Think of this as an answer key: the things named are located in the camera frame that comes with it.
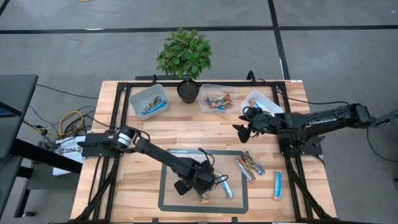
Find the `table leg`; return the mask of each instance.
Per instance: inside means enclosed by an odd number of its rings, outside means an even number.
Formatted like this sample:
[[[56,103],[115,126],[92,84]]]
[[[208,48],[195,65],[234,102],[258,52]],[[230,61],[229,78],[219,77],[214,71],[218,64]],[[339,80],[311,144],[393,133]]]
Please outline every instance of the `table leg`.
[[[80,174],[82,164],[41,147],[34,146],[20,139],[12,143],[11,154],[22,156],[33,161],[43,162],[47,165]]]

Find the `potted plant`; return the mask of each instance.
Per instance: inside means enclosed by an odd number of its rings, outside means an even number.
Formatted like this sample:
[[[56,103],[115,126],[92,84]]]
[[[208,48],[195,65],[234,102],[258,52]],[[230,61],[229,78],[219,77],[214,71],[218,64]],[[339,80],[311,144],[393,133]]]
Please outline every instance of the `potted plant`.
[[[166,41],[163,51],[158,53],[156,69],[184,80],[177,87],[178,95],[185,103],[193,103],[199,94],[199,85],[193,79],[211,67],[209,40],[196,30],[189,33],[179,28]]]

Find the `green plant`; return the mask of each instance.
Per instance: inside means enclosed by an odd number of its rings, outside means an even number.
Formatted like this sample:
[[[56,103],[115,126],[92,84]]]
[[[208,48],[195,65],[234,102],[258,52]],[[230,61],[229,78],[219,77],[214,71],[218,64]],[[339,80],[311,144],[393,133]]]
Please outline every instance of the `green plant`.
[[[209,40],[198,31],[191,33],[179,28],[177,32],[170,32],[171,37],[167,38],[164,49],[158,53],[157,70],[162,70],[166,75],[176,75],[183,79],[186,74],[187,80],[197,79],[203,69],[211,67],[211,47]]]

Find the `blue snack wrapper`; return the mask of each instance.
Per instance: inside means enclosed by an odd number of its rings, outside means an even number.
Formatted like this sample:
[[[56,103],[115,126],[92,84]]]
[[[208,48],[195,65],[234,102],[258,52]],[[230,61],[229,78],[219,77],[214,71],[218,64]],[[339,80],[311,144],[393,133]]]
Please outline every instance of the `blue snack wrapper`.
[[[282,171],[275,171],[275,200],[282,200]]]

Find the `black desk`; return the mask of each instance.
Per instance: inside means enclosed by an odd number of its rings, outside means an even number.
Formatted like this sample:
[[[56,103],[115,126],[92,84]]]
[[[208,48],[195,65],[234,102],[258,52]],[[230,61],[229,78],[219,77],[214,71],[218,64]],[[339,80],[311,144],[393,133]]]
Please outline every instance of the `black desk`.
[[[16,139],[37,79],[37,75],[0,75],[0,101],[22,113],[22,116],[0,118],[0,218],[16,177],[29,180],[32,175],[33,167],[21,166],[24,157],[77,174],[81,171],[82,164],[78,162]],[[29,196],[27,183],[19,200],[15,217],[21,217],[23,214]]]

